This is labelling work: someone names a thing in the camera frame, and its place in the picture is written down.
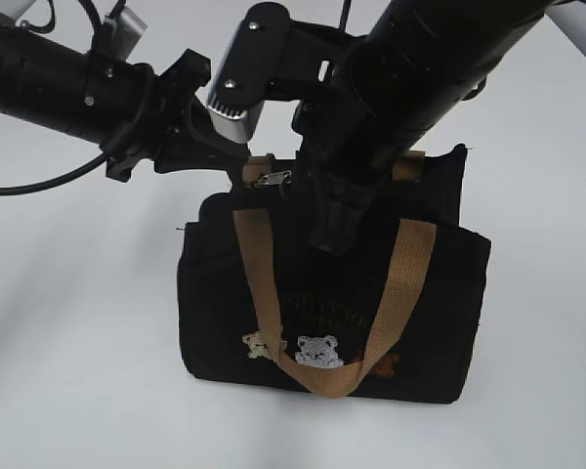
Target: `black cable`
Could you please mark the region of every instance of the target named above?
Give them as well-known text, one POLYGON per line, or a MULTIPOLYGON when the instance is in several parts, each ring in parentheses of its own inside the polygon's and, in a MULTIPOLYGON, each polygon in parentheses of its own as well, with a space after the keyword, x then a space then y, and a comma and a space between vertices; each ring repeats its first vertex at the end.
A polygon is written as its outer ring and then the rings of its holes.
POLYGON ((0 196, 9 196, 9 195, 25 195, 28 193, 35 193, 35 192, 42 192, 47 191, 48 189, 57 188, 58 186, 63 186, 67 183, 71 183, 78 178, 85 176, 88 173, 91 173, 94 169, 99 168, 103 164, 108 161, 108 156, 105 153, 102 153, 96 159, 90 161, 89 163, 81 166, 78 169, 71 171, 70 173, 63 174, 58 178, 51 179, 49 181, 45 181, 43 183, 37 184, 30 184, 28 186, 17 186, 13 188, 0 188, 0 196))
POLYGON ((482 91, 484 91, 485 87, 486 87, 486 78, 478 84, 478 88, 476 88, 475 90, 471 90, 469 92, 469 94, 462 99, 462 101, 470 101, 473 98, 476 98, 482 91))
POLYGON ((121 12, 126 8, 126 0, 118 0, 113 9, 108 14, 108 17, 112 20, 117 20, 117 17, 121 15, 121 12))
POLYGON ((82 6, 89 17, 91 26, 94 28, 94 34, 97 34, 102 29, 102 20, 100 19, 100 13, 91 0, 78 0, 78 3, 82 6))
POLYGON ((339 29, 345 31, 350 18, 350 10, 352 9, 352 0, 343 1, 343 11, 341 12, 341 20, 339 21, 339 29))
POLYGON ((57 27, 57 11, 55 10, 55 0, 48 0, 50 6, 50 20, 45 26, 37 26, 24 20, 20 23, 20 27, 23 29, 34 32, 36 34, 50 34, 57 27))

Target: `fabric strap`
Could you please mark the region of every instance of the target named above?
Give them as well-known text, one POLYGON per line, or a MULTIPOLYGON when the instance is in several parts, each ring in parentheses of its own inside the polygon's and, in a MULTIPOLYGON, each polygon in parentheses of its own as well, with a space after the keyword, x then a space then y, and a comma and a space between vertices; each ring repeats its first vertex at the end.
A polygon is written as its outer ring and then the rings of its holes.
POLYGON ((419 150, 411 150, 400 156, 393 166, 393 181, 421 181, 425 160, 426 153, 419 150))
MULTIPOLYGON (((421 181, 426 153, 420 150, 408 151, 393 167, 393 181, 421 181)), ((251 185, 272 171, 273 155, 252 156, 243 168, 243 182, 251 185)))
POLYGON ((234 223, 259 329, 272 358, 312 393, 326 398, 347 396, 397 343, 408 323, 423 289, 436 241, 436 225, 401 220, 386 286, 363 360, 339 368, 322 369, 298 364, 284 353, 280 305, 273 274, 269 212, 262 208, 236 211, 234 223))

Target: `white backdrop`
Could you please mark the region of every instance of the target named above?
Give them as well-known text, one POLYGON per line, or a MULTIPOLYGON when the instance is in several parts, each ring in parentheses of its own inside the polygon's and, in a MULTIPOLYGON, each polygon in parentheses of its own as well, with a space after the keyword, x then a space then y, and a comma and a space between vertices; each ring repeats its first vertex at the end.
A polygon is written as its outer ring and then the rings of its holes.
MULTIPOLYGON (((162 72, 189 47, 216 66, 252 3, 131 0, 149 24, 131 59, 162 72)), ((341 6, 284 3, 327 23, 341 6)), ((355 0, 350 32, 387 3, 355 0)), ((86 17, 75 1, 57 7, 53 39, 84 51, 86 17)), ((28 16, 45 20, 44 2, 28 16)), ((292 155, 292 108, 269 106, 255 152, 292 155)), ((450 406, 333 402, 186 373, 176 228, 227 189, 222 175, 158 176, 143 163, 128 185, 99 171, 0 199, 0 469, 586 468, 586 61, 549 21, 418 148, 462 141, 474 148, 463 225, 492 238, 493 254, 472 370, 450 406)), ((0 115, 0 185, 96 152, 0 115)))

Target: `white bear patch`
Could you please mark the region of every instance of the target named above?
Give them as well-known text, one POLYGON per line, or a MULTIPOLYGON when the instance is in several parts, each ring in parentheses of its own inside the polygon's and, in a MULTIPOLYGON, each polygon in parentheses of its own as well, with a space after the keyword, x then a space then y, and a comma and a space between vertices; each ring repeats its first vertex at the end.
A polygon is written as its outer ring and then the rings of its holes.
MULTIPOLYGON (((247 334, 243 336, 243 343, 250 348, 247 356, 250 359, 256 360, 259 358, 271 360, 273 362, 272 354, 270 349, 267 347, 261 331, 257 330, 253 334, 247 334)), ((282 341, 282 350, 286 349, 286 341, 282 341)))
POLYGON ((297 339, 297 345, 301 352, 295 354, 295 361, 299 364, 314 368, 339 368, 344 364, 335 350, 339 342, 332 335, 323 338, 302 336, 297 339))

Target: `metal clip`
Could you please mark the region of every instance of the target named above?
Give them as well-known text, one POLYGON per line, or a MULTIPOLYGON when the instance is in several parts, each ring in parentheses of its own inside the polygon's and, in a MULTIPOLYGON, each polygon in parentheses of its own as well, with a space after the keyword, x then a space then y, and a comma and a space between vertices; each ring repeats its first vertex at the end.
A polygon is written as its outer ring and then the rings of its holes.
POLYGON ((279 173, 266 174, 254 183, 256 189, 268 188, 270 186, 282 186, 291 184, 293 178, 292 171, 280 171, 279 173))

